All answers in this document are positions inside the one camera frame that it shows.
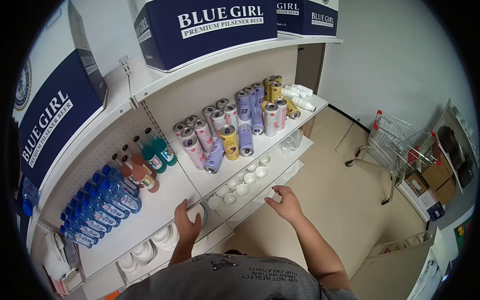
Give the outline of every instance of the human hand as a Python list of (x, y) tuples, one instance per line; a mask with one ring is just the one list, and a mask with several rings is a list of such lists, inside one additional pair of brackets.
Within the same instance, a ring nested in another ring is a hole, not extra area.
[(282, 196), (282, 200), (280, 203), (273, 200), (270, 197), (265, 197), (265, 201), (270, 205), (282, 218), (287, 220), (290, 224), (301, 219), (303, 216), (303, 212), (300, 208), (300, 203), (295, 194), (292, 192), (292, 189), (283, 186), (283, 185), (276, 185), (273, 186), (272, 189)]
[(202, 228), (202, 219), (197, 213), (195, 223), (188, 219), (187, 215), (187, 199), (183, 200), (177, 208), (175, 208), (175, 225), (179, 231), (179, 243), (195, 243), (200, 229)]

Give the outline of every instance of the blue girl beer box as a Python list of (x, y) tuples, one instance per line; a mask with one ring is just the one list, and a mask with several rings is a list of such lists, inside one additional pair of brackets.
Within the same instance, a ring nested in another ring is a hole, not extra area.
[(43, 187), (63, 151), (102, 111), (106, 96), (82, 18), (65, 1), (32, 47), (15, 95), (21, 169), (36, 187)]
[(338, 0), (277, 0), (278, 32), (301, 37), (336, 37)]
[(277, 38), (275, 0), (129, 0), (146, 64), (170, 72)]

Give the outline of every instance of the gray t-shirt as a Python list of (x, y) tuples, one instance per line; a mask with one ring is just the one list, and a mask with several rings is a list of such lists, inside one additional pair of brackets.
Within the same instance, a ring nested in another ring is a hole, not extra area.
[(160, 270), (116, 299), (357, 300), (347, 290), (327, 290), (286, 258), (213, 253)]

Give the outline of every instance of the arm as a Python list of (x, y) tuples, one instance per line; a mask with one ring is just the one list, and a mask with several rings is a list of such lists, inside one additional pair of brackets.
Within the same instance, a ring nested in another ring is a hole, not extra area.
[(266, 197), (265, 201), (295, 229), (310, 273), (327, 289), (343, 288), (351, 291), (350, 281), (340, 258), (303, 215), (292, 190), (281, 185), (274, 186), (273, 190), (282, 196), (280, 203), (269, 197)]
[(172, 258), (168, 264), (169, 266), (183, 263), (189, 258), (192, 258), (193, 244), (200, 234), (200, 229), (202, 227), (200, 214), (197, 213), (194, 224), (188, 219), (186, 207), (187, 199), (183, 200), (183, 202), (175, 209), (175, 225), (179, 231), (180, 238), (173, 251)]

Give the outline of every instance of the green bottle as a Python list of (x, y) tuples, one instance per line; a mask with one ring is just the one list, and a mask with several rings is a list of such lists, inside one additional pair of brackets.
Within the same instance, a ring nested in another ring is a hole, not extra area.
[(145, 129), (145, 134), (152, 137), (152, 147), (164, 163), (168, 166), (173, 166), (177, 163), (177, 156), (173, 153), (172, 149), (167, 144), (167, 141), (157, 137), (150, 127)]
[(144, 160), (152, 166), (155, 172), (157, 172), (158, 174), (162, 174), (163, 172), (165, 172), (165, 170), (167, 169), (167, 165), (164, 164), (157, 155), (155, 155), (155, 151), (152, 147), (145, 144), (138, 135), (133, 138), (133, 141), (142, 151), (142, 156)]

